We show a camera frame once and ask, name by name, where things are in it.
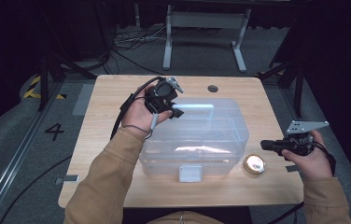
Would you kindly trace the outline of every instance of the small round container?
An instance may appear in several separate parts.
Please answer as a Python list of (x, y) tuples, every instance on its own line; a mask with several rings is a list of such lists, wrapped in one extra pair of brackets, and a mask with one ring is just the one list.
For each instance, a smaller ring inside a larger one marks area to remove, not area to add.
[(248, 155), (243, 162), (246, 170), (252, 175), (260, 175), (265, 171), (265, 162), (263, 158), (256, 154)]

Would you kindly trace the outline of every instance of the wooden table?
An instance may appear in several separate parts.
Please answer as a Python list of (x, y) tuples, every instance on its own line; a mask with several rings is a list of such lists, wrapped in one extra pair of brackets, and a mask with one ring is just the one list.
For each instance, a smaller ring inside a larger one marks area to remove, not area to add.
[[(92, 160), (103, 150), (119, 114), (120, 105), (138, 86), (153, 77), (99, 76), (80, 130), (68, 175), (88, 173)], [(179, 98), (232, 98), (238, 103), (246, 121), (249, 139), (245, 155), (231, 172), (223, 177), (205, 177), (199, 183), (179, 183), (173, 176), (149, 177), (136, 164), (133, 182), (125, 207), (188, 207), (294, 204), (302, 201), (302, 180), (298, 172), (289, 173), (292, 165), (272, 151), (260, 148), (260, 140), (281, 139), (283, 134), (260, 80), (253, 77), (175, 77), (184, 89)], [(207, 87), (216, 85), (218, 92)], [(243, 159), (259, 154), (266, 170), (259, 176), (246, 172)], [(77, 183), (64, 182), (59, 205), (65, 207)]]

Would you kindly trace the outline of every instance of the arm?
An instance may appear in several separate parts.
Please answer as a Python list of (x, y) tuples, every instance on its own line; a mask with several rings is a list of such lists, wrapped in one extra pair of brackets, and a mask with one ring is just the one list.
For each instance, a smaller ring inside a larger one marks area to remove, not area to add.
[[(312, 131), (311, 135), (316, 142), (324, 145), (319, 132)], [(288, 150), (283, 150), (282, 154), (295, 162), (302, 172), (307, 223), (351, 223), (344, 190), (338, 178), (332, 176), (325, 153), (315, 148), (305, 157)]]
[[(141, 91), (137, 97), (143, 97)], [(158, 123), (171, 113), (160, 113)], [(64, 223), (121, 223), (123, 203), (132, 183), (133, 170), (149, 130), (152, 114), (144, 100), (135, 100), (115, 136), (92, 162), (86, 178), (65, 207)]]

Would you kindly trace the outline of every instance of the plastic storage bin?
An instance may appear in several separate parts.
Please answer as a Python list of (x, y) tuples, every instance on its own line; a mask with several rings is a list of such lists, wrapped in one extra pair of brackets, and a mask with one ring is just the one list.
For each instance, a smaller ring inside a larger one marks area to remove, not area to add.
[(182, 182), (226, 175), (243, 157), (248, 130), (232, 99), (177, 98), (179, 119), (159, 124), (140, 155), (147, 175), (175, 175)]

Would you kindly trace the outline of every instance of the tan jacket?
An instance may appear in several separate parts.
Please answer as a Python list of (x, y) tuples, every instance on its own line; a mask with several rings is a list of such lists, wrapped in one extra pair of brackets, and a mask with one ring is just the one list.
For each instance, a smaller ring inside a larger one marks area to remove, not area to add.
[[(123, 203), (144, 139), (119, 128), (98, 155), (65, 208), (64, 223), (121, 223)], [(337, 178), (304, 180), (307, 223), (351, 223), (348, 203)], [(221, 223), (191, 212), (174, 213), (149, 223)]]

